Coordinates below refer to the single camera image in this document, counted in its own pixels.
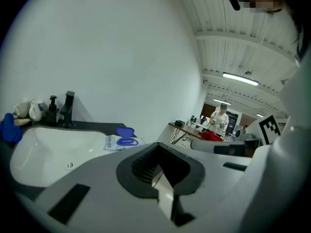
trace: ceiling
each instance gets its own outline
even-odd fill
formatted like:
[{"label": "ceiling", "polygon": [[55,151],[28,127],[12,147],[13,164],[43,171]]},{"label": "ceiling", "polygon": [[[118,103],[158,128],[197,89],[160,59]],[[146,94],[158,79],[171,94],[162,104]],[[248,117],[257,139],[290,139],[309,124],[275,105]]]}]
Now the ceiling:
[{"label": "ceiling", "polygon": [[[250,116],[273,113],[287,118],[278,97],[283,83],[296,71],[294,24],[280,12],[273,17],[235,11],[228,0],[179,0],[196,38],[201,56],[207,98],[230,102]],[[222,77],[229,72],[256,80],[253,86]]]}]

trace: red cloth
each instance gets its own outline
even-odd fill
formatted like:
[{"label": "red cloth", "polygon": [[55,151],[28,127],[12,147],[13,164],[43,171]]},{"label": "red cloth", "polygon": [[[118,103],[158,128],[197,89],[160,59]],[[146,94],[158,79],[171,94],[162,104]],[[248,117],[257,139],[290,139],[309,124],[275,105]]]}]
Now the red cloth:
[{"label": "red cloth", "polygon": [[202,134],[202,138],[207,141],[214,141],[214,142],[223,142],[223,140],[215,134],[214,131],[206,131]]}]

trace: white lab coat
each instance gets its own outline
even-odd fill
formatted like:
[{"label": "white lab coat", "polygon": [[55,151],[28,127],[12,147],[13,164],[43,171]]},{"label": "white lab coat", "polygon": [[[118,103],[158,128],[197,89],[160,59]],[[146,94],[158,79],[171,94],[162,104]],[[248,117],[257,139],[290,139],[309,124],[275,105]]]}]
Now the white lab coat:
[{"label": "white lab coat", "polygon": [[214,125],[210,125],[209,130],[214,131],[216,134],[222,134],[223,130],[227,128],[229,123],[228,115],[225,113],[221,116],[219,115],[219,111],[214,111],[210,117],[214,118],[216,123]]}]

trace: fluorescent light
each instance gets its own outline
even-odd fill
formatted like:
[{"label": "fluorescent light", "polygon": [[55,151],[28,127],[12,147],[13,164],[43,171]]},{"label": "fluorescent light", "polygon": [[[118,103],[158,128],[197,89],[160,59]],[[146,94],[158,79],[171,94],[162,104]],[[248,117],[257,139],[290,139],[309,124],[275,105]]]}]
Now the fluorescent light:
[{"label": "fluorescent light", "polygon": [[229,79],[238,80],[238,81],[242,81],[242,82],[249,83],[249,84],[252,84],[252,85],[259,85],[259,83],[257,81],[255,81],[255,80],[248,79],[248,78],[245,78],[245,77],[242,77],[242,76],[239,76],[239,75],[235,75],[235,74],[230,74],[230,73],[224,72],[223,73],[223,77],[229,78]]},{"label": "fluorescent light", "polygon": [[214,99],[214,101],[217,101],[217,102],[220,102],[220,103],[225,103],[225,104],[229,104],[229,105],[231,105],[231,103],[224,102],[224,101],[220,101],[220,100],[217,100],[217,99]]}]

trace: door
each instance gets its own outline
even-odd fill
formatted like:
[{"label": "door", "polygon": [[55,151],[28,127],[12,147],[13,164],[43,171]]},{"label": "door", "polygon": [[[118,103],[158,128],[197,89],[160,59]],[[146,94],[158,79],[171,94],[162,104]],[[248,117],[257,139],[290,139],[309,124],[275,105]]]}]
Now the door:
[{"label": "door", "polygon": [[227,127],[227,130],[225,132],[232,134],[236,124],[237,124],[237,120],[235,118],[229,117],[228,127]]}]

